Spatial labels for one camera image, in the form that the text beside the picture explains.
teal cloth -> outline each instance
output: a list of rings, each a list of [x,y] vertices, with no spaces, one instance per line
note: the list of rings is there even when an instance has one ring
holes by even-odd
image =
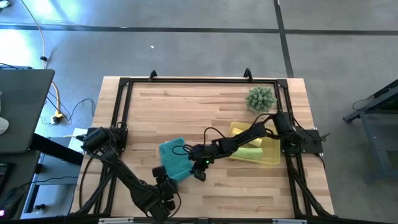
[[[166,168],[166,173],[170,178],[175,179],[177,183],[181,183],[191,175],[192,162],[188,159],[188,155],[179,156],[172,152],[174,146],[183,146],[184,144],[184,138],[179,137],[159,146],[160,156],[163,166]],[[184,152],[182,147],[176,147],[174,151],[179,153]]]

green plush toy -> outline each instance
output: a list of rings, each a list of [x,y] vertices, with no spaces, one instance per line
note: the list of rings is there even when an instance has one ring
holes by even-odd
[[[249,94],[246,97],[248,108],[256,113],[268,112],[276,101],[277,99],[274,97],[271,88],[259,86],[249,90]]]

wooden table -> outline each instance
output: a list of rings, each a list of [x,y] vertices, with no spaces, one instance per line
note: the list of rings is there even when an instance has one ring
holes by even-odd
[[[94,127],[108,127],[111,124],[119,78],[104,77],[93,121]],[[290,78],[288,84],[294,116],[304,128],[313,128],[304,80]],[[151,170],[160,165],[159,144],[180,136],[184,137],[187,144],[203,143],[203,131],[206,127],[216,127],[228,135],[232,121],[253,122],[256,115],[246,108],[244,97],[254,86],[258,85],[135,83],[129,107],[129,136],[126,150],[122,154],[123,161],[138,178],[155,184]],[[272,87],[268,84],[259,86]],[[209,131],[206,137],[216,138],[219,136],[212,131]],[[281,156],[281,163],[276,166],[228,158],[216,160],[206,170],[205,182],[191,176],[179,185],[182,206],[175,217],[293,218],[287,169],[284,155]],[[87,160],[86,156],[81,173]],[[304,154],[303,163],[309,189],[325,210],[333,213],[321,160],[314,155]],[[83,186],[83,203],[98,185],[101,166],[100,161],[94,160],[88,168]],[[79,188],[78,185],[71,212],[78,210]],[[300,190],[298,196],[300,208],[305,212]],[[145,216],[135,207],[128,189],[119,180],[113,200],[112,216]]]

gray floor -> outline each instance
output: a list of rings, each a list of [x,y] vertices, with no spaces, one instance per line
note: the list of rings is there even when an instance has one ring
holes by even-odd
[[[19,1],[0,12],[0,24],[31,24]],[[45,24],[117,27],[277,28],[273,1],[28,1]],[[397,30],[392,0],[280,0],[287,29]],[[105,75],[286,77],[278,34],[45,31],[49,68],[63,104],[98,99]],[[40,68],[39,33],[0,30],[0,62]],[[287,35],[294,77],[304,78],[316,126],[331,132],[323,144],[326,174],[337,215],[397,223],[398,181],[365,184],[373,169],[362,124],[341,119],[354,101],[398,78],[398,36]],[[71,134],[91,122],[80,105],[69,126],[39,122],[44,136]],[[53,114],[46,104],[45,122]]]

yellow plate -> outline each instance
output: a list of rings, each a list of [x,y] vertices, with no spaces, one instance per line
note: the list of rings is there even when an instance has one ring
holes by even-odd
[[[248,128],[250,128],[251,124],[246,124],[246,123],[240,123],[240,122],[232,122],[231,123],[231,127],[229,129],[229,136],[231,137],[231,133],[232,133],[232,129],[234,128],[238,128],[242,131],[247,130]],[[268,127],[266,126],[266,128],[271,129],[274,134],[277,134],[275,127]],[[248,161],[248,162],[256,162],[256,163],[260,163],[260,164],[265,164],[265,165],[276,165],[280,163],[280,141],[279,140],[273,140],[271,138],[261,138],[262,142],[260,145],[260,148],[262,149],[263,155],[260,158],[260,160],[252,160],[252,159],[242,159],[242,158],[238,158],[238,157],[233,157],[230,156],[229,158],[231,159],[237,159],[240,161]],[[250,144],[245,144],[241,147],[255,147],[253,145]]]

